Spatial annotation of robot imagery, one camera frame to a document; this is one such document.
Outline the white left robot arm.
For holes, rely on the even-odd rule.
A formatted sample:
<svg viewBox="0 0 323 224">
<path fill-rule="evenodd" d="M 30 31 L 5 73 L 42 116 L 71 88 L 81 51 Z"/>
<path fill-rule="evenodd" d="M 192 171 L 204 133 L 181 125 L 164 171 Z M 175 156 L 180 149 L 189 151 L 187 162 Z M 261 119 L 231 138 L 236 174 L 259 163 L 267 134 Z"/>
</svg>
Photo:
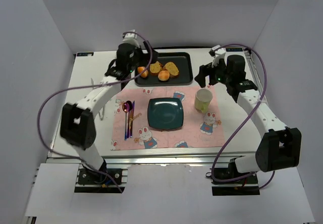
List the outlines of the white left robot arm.
<svg viewBox="0 0 323 224">
<path fill-rule="evenodd" d="M 95 117 L 127 85 L 138 66 L 147 66 L 157 61 L 158 52 L 149 48 L 148 41 L 144 41 L 144 45 L 147 53 L 135 44 L 120 44 L 116 58 L 110 62 L 100 84 L 76 103 L 66 103 L 63 106 L 60 136 L 76 150 L 85 163 L 85 168 L 95 176 L 104 176 L 106 173 L 106 162 L 94 144 Z"/>
</svg>

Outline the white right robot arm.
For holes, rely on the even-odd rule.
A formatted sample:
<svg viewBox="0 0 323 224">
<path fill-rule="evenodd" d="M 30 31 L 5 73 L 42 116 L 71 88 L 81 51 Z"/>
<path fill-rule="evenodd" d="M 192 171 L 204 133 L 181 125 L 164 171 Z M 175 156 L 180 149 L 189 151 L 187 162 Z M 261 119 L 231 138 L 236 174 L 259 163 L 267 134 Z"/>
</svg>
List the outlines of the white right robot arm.
<svg viewBox="0 0 323 224">
<path fill-rule="evenodd" d="M 200 86 L 205 86 L 206 77 L 211 85 L 224 84 L 228 94 L 248 114 L 246 119 L 252 120 L 261 137 L 255 154 L 231 159 L 224 176 L 216 175 L 215 169 L 211 169 L 211 178 L 218 183 L 235 182 L 258 171 L 271 172 L 299 164 L 301 132 L 280 121 L 263 102 L 257 86 L 246 79 L 245 64 L 244 56 L 232 54 L 219 59 L 216 65 L 200 66 L 195 77 Z"/>
</svg>

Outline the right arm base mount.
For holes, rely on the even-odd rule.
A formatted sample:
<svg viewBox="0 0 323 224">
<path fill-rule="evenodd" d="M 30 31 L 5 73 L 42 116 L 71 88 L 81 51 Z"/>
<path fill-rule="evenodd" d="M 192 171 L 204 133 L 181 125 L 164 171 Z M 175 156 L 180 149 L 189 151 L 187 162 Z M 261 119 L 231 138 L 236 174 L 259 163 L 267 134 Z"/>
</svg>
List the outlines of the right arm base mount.
<svg viewBox="0 0 323 224">
<path fill-rule="evenodd" d="M 226 177 L 239 177 L 244 174 L 238 173 L 236 170 L 228 168 L 215 168 L 214 176 L 217 179 L 225 179 Z M 216 182 L 211 178 L 211 170 L 205 174 L 207 179 L 211 180 L 211 190 L 213 196 L 256 196 L 260 195 L 258 178 L 253 174 L 247 178 L 243 178 L 230 182 Z"/>
</svg>

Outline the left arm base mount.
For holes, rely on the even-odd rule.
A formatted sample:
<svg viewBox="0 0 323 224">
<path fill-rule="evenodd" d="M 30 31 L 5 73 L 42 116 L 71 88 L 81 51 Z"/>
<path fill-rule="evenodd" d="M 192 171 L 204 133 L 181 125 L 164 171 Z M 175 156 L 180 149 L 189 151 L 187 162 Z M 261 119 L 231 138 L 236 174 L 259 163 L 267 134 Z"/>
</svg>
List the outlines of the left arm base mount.
<svg viewBox="0 0 323 224">
<path fill-rule="evenodd" d="M 120 189 L 124 191 L 128 171 L 126 169 L 107 169 L 106 171 L 114 179 Z M 84 167 L 81 167 L 78 170 L 74 192 L 121 194 L 118 187 L 111 181 L 109 177 L 92 173 Z"/>
</svg>

